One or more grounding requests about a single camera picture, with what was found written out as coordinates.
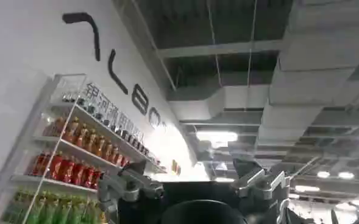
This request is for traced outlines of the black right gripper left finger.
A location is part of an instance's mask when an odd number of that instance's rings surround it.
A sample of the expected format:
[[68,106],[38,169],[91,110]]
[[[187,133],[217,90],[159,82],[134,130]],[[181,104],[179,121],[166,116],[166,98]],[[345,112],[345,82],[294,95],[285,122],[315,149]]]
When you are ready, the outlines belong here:
[[141,194],[151,199],[163,197],[163,185],[144,175],[147,161],[128,163],[114,173],[101,173],[98,178],[98,205],[104,212],[118,209],[118,200],[136,202]]

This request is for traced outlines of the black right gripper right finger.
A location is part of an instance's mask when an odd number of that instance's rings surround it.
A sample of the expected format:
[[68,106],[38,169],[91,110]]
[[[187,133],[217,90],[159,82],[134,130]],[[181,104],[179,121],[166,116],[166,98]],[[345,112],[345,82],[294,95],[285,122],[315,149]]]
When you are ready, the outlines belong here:
[[290,177],[284,171],[270,172],[258,162],[233,159],[238,179],[230,186],[240,198],[254,195],[257,198],[288,198]]

